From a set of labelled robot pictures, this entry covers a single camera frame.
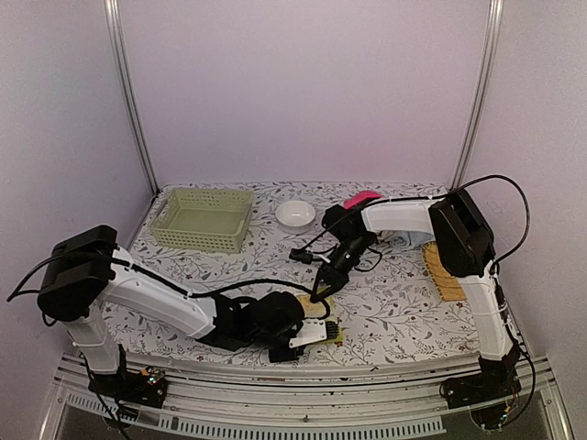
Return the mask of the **green crocodile pattern towel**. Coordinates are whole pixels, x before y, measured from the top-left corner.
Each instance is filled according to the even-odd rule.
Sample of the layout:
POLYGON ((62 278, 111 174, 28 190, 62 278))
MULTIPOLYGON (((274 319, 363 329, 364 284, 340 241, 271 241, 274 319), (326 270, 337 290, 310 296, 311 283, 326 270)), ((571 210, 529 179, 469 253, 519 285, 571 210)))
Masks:
POLYGON ((327 344, 339 344, 343 341, 343 332, 338 322, 338 318, 335 315, 335 305, 331 298, 326 298, 322 302, 310 302, 310 295, 307 293, 299 293, 295 295, 297 301, 302 305, 305 313, 305 319, 316 319, 321 321, 333 321, 339 325, 340 335, 339 338, 332 341, 322 341, 315 344, 327 343, 327 344))

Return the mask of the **light blue towel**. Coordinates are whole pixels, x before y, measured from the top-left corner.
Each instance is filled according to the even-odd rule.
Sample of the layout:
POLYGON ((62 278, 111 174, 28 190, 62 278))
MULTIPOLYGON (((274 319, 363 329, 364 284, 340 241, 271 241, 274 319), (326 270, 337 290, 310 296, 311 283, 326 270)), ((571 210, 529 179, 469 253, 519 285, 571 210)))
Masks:
POLYGON ((424 244, 434 242, 432 234, 419 231, 392 231, 384 239, 392 248, 405 251, 420 248, 424 244))

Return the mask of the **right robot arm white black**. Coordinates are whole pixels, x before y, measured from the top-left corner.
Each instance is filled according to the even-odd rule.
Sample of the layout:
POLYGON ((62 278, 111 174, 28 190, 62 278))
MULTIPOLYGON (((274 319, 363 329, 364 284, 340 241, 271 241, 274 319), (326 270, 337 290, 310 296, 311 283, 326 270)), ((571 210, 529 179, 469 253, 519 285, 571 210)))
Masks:
POLYGON ((497 363, 516 363, 520 349, 498 281, 493 232, 466 191, 400 199, 369 196, 328 208, 323 227, 338 245, 318 269, 312 303, 342 290, 379 234, 429 234, 441 267, 455 278, 469 302, 480 338, 480 361, 494 364, 475 378, 474 391, 481 399, 492 400, 508 387, 509 372, 497 363))

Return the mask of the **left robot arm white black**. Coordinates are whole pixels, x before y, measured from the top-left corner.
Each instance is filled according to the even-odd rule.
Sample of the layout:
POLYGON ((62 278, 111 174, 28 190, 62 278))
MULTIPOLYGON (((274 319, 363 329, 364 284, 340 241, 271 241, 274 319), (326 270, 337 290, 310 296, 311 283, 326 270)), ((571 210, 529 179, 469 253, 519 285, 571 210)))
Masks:
POLYGON ((339 336, 337 323, 307 316, 287 291, 260 299, 191 291, 136 262, 116 235, 111 226, 99 225, 57 244, 37 305, 66 327, 90 370, 117 398, 129 397, 137 384, 123 368, 123 351, 107 329, 103 303, 132 309, 210 347, 230 352, 267 347, 272 362, 296 360, 306 347, 339 336))

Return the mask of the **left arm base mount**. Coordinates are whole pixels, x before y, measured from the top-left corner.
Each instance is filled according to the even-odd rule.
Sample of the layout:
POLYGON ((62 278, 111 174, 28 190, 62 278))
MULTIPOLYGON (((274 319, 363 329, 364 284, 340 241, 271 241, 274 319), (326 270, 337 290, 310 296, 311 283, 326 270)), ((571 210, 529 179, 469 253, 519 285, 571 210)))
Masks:
POLYGON ((90 371, 89 390, 116 402, 134 403, 161 409, 167 396, 168 381, 164 374, 151 367, 133 372, 120 366, 114 374, 90 371))

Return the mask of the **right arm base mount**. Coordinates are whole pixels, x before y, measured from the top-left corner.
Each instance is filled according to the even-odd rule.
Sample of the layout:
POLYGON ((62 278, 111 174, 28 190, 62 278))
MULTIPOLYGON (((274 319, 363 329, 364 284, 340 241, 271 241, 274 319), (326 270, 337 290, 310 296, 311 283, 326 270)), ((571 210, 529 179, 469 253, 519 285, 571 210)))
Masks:
POLYGON ((444 380, 439 395, 450 409, 469 408, 473 423, 484 431, 499 430, 507 423, 522 390, 516 371, 479 372, 444 380))

